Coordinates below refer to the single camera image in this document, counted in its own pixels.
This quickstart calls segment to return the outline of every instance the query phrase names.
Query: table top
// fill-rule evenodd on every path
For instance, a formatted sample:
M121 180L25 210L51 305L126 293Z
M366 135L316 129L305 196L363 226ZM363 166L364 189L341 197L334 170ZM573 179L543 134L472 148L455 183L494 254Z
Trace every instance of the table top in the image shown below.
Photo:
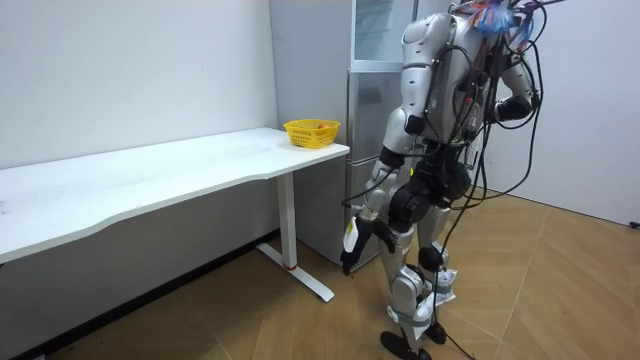
M349 153L258 128L0 170L0 264L118 221Z

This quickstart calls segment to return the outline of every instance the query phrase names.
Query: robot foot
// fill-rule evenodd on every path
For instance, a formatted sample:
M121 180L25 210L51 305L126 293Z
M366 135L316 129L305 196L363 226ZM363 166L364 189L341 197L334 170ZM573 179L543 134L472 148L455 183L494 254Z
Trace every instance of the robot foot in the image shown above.
M425 330L424 335L438 345L444 345L444 343L447 342L447 332L440 323L431 325L427 330Z
M390 331L385 331L380 335L380 342L385 349L402 360L431 360L431 355L424 349L420 349L418 354L411 352L407 340Z

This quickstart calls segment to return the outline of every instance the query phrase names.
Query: baseboard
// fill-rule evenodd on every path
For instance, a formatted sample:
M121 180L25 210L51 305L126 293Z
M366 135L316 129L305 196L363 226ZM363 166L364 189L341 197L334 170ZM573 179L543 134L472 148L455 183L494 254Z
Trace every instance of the baseboard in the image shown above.
M81 338L89 335L90 333L111 324L112 322L129 315L130 313L140 309L141 307L169 294L172 291L179 289L180 287L196 280L197 278L210 273L211 271L229 263L232 260L239 258L240 256L255 249L258 244L262 244L269 240L273 240L280 236L280 229L274 230L260 238L253 240L252 242L243 245L221 257L214 259L196 269L189 271L169 282L166 282L157 288L150 290L133 300L130 300L120 306L117 306L104 314L98 315L95 318L85 322L82 325L54 337L53 339L46 341L32 349L29 349L22 354L11 358L10 360L33 360L42 354L54 353L65 346L68 346Z

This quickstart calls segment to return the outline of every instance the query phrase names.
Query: black cable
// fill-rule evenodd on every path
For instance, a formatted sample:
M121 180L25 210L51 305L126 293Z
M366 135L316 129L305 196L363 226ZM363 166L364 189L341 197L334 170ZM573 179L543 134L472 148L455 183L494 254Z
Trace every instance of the black cable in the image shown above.
M538 40L540 39L540 37L542 36L542 33L544 33L544 30L547 28L547 20L548 20L548 14L547 14L547 9L545 9L544 5L538 1L538 0L531 0L534 3L536 3L539 7L540 10L542 10L542 13L544 14L544 20L542 22L542 28L540 28L540 32L538 32L538 36L536 36L535 39L533 39L533 41L529 41L531 43L531 45L527 46L524 50L522 51L516 51L513 50L509 44L507 44L507 50L509 50L509 52L511 54L522 54L525 53L527 51L529 51L529 49L531 49L533 47L533 44L535 44L536 42L538 42Z
M428 157L428 156L431 156L431 155L437 153L438 150L440 150L440 145L441 144L440 143L437 143L437 144L438 144L438 146L435 149L433 149L431 151L425 151L422 154L401 154L401 155L404 156L404 157L421 157L421 158L425 158L425 157Z
M464 97L462 98L462 109L460 109L460 113L462 112L462 110L464 110L464 106L465 106L465 101L467 99L471 99L471 103L469 104L469 107L467 109L467 112L465 113L463 118L460 118L460 113L458 113L457 108L456 108L456 89L457 89L457 85L454 86L453 89L453 94L451 96L451 106L453 108L453 114L456 118L456 122L453 125L453 131L451 131L451 134L449 135L449 141L448 144L451 144L451 142L453 141L453 138L458 134L458 131L460 129L460 127L462 126L462 124L465 123L465 121L469 118L469 115L471 115L471 111L473 110L473 104L475 102L475 96L477 96L478 94L478 86L477 84L474 86L474 97L471 98L470 96L470 92L471 92L471 83L472 83L472 78L471 78L471 73L473 71L473 61L471 60L471 57L469 56L469 53L462 47L459 46L452 46L452 49L454 50L459 50L462 55L464 55L465 59L467 60L467 64L469 65L469 75L467 76L467 84L466 84L466 89L467 91L464 94Z
M512 2L511 4L509 4L509 8L513 9L516 5L518 5L519 2L520 2L520 0L516 0L516 1Z
M381 185L385 180L387 180L387 179L389 178L389 176L391 176L391 174L392 174L392 173L393 173L393 171L389 171L389 172L388 172L388 173L387 173L387 174L382 178L382 180L380 180L380 181L378 181L377 183L373 184L370 188L366 189L365 191L363 191L363 192L361 192L361 193L359 193L359 194L357 194L357 195L354 195L354 196L352 196L352 197L350 197L350 198L348 198L348 199L344 199L344 200L342 200L342 202L341 202L340 204L341 204L342 206L344 206L344 207L346 207L346 208L350 209L350 208L351 208L351 204L347 204L349 201L354 200L354 199L357 199L357 198L359 198L359 197L361 197L361 196L364 196L364 195L366 195L366 194L370 193L371 191L375 190L375 188L377 188L377 187L378 187L378 186L380 186L380 185Z
M460 346L460 345L459 345L455 340L453 340L453 338L451 337L451 335L447 334L447 338L448 338L449 340L451 340L451 342L453 343L453 345L455 345L455 346L458 348L458 350L460 350L460 352L462 352L466 357L468 357L469 359L472 359L472 360L476 360L475 355L473 355L473 354L469 354L465 349L463 349L463 348L462 348L462 346Z
M433 131L433 133L436 136L436 140L438 143L442 143L442 139L440 138L440 134L436 131L435 127L433 126L433 124L431 123L431 120L429 120L429 117L427 116L428 114L426 114L426 110L427 107L429 106L429 104L431 103L431 95L434 89L434 84L435 84L435 80L437 78L437 70L438 70L438 66L440 64L440 60L449 52L453 51L453 50L458 50L462 53L462 55L464 55L465 59L467 60L467 63L469 65L469 71L471 71L471 69L473 69L473 61L471 60L471 56L469 56L469 53L467 52L467 50L465 50L463 47L458 46L458 45L449 45L448 47L446 47L444 50L440 51L438 53L438 55L436 56L436 62L434 64L433 70L431 72L431 81L429 84L429 91L427 92L427 100L425 101L425 108L423 109L424 114L424 119L427 122L427 125L429 125L429 128Z
M501 54L503 52L503 46L505 46L506 43L504 41L499 41L496 45L496 47L494 48L494 52L496 54ZM496 101L496 97L497 97L497 93L498 93L498 84L500 82L500 75L501 75L501 63L498 60L495 59L501 59L500 57L494 57L494 62L492 64L492 68L491 68L491 76L490 76L490 82L489 82L489 89L490 92L488 94L488 96L485 98L485 103L484 103L484 114L483 114L483 127L486 127L485 130L485 136L483 138L483 142L482 142L482 149L480 152L480 156L478 159L478 170L476 171L476 177L473 183L473 190L471 191L471 195L468 196L466 194L463 194L464 197L467 198L466 203L464 204L463 207L461 208L452 208L452 210L467 210L467 209L472 209L475 208L477 206L480 206L480 204L482 204L482 202L484 202L484 200L487 198L487 174L486 174L486 169L484 167L484 154L485 151L487 149L487 146L489 144L489 136L491 133L491 126L492 126L492 116L493 116L493 104ZM482 175L482 181L483 181L483 191L482 191L482 197L481 198L474 198L473 194L475 193L475 189L477 188L478 185L478 175L481 174ZM474 200L479 200L478 203L475 204L469 204L470 201L474 199ZM445 241L448 242L448 238L451 236L451 233L453 232L453 230L450 231L450 233L447 235L447 240Z
M498 44L498 46L496 46L496 48L494 49L496 54L500 54L502 53L502 44L503 42L500 42ZM491 106L488 106L489 104L493 104L495 102L495 97L498 91L498 82L500 79L500 73L499 73L499 69L500 69L500 63L498 62L499 57L493 57L493 61L494 63L492 64L492 69L491 69L491 76L490 76L490 82L489 82L489 89L490 89L490 93L489 95L485 98L485 106L484 106L484 116L483 116L483 121L484 121L484 125L486 126L486 136L483 139L483 143L482 143L482 150L479 156L479 167L478 170L481 170L484 167L484 153L486 151L487 148L487 144L489 143L489 135L491 132L491 122L490 122L490 108L492 108ZM476 171L476 175L475 175L475 179L473 181L473 186L471 188L471 194L473 195L475 193L475 190L478 186L478 180L480 177L480 174L483 174L483 178L486 178L486 172L483 171ZM484 198L486 198L486 192L487 192L487 187L486 184L484 184L484 190L483 190L483 200ZM449 232L447 233L447 237L444 240L444 243L442 244L442 249L440 250L440 256L439 256L439 262L442 261L442 259L444 258L444 252L447 249L447 245L449 243L449 239L451 238L451 235L453 234L453 231L458 227L458 224L460 223L460 219L462 219L462 216L464 215L464 213L467 211L467 209L471 209L473 207L479 206L482 201L480 201L477 204L473 204L470 205L471 200L472 200L472 196L467 197L467 200L464 204L464 206L462 206L460 208L460 214L458 214L458 217L455 219L455 221L453 222L453 225L451 226L451 229L449 229ZM438 323L438 315L437 315L437 290L438 290L438 274L439 274L439 269L436 271L436 273L434 274L435 280L434 280L434 287L433 287L433 319L434 319L434 324Z
M531 141L529 143L529 159L528 159L528 164L527 164L527 170L524 174L524 176L522 177L522 179L520 181L518 181L514 186L512 186L511 188L509 188L506 191L502 191L499 192L498 194L489 196L483 200L489 200L489 199L495 199L498 198L500 196L503 195L507 195L510 192L512 192L513 190L517 189L518 187L520 187L520 185L522 185L525 181L527 181L527 179L529 178L529 175L531 174L531 168L533 167L533 153L534 153L534 147L535 147L535 140L536 140L536 133L537 133L537 129L538 129L538 120L540 118L540 109L542 107L542 103L544 101L544 83L542 80L542 68L541 68L541 64L540 64L540 52L538 50L538 46L533 43L532 44L534 53L535 53L535 57L536 57L536 65L538 68L538 82L540 84L540 102L538 105L538 108L536 109L535 112L535 118L533 120L533 129L531 130Z

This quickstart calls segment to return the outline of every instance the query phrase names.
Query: plastic basket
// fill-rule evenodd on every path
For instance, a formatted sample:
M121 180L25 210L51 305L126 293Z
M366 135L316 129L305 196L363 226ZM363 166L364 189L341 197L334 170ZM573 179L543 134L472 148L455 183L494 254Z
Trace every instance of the plastic basket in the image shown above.
M294 145L310 149L319 149L331 144L338 135L339 126L340 123L337 121L319 119L293 120L284 124Z

